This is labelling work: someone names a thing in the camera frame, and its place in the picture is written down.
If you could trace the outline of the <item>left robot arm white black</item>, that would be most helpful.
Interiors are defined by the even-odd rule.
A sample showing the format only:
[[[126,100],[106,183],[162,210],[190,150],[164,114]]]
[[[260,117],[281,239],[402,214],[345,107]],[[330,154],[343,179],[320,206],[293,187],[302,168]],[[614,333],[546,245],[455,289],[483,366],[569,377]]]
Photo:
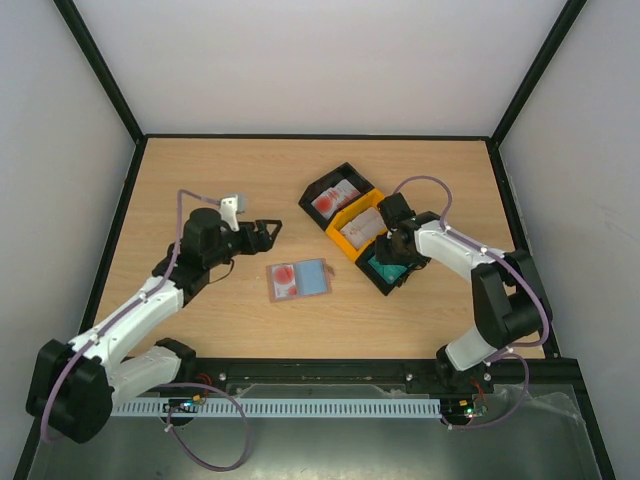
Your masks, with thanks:
[[[209,285],[213,268],[232,264],[237,255],[269,251],[281,228],[279,220],[237,222],[212,208],[193,210],[138,292],[98,325],[39,350],[26,411],[39,419],[41,431],[54,429],[85,443],[115,408],[187,378],[195,352],[179,341],[160,340],[137,357],[129,353]]]

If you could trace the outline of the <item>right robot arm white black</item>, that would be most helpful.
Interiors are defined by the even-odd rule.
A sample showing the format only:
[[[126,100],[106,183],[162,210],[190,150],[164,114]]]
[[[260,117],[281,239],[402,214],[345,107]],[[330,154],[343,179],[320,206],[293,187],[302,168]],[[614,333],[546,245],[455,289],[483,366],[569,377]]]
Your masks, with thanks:
[[[381,264],[415,266],[435,260],[470,283],[474,325],[436,353],[436,379],[460,390],[471,370],[514,347],[538,346],[550,333],[551,313],[534,260],[524,250],[488,247],[432,212],[381,212],[388,233],[375,241]]]

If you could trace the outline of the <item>pink card holder wallet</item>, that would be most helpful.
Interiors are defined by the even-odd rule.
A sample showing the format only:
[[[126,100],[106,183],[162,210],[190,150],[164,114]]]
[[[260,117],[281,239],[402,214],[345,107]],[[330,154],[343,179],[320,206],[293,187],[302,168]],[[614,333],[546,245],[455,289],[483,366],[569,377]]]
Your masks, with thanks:
[[[277,300],[274,298],[271,280],[271,267],[280,264],[292,264],[294,266],[298,291],[298,294],[295,297],[284,300]],[[331,280],[334,276],[335,272],[333,268],[327,264],[325,259],[321,258],[269,265],[266,267],[266,279],[270,301],[282,302],[330,294],[332,291]]]

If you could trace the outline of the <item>red circle white card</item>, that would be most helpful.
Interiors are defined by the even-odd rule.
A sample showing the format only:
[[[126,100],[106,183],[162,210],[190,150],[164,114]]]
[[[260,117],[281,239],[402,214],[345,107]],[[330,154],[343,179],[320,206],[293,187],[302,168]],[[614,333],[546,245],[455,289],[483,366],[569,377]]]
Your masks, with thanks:
[[[284,300],[298,294],[295,269],[292,264],[280,264],[271,267],[271,280],[274,298]]]

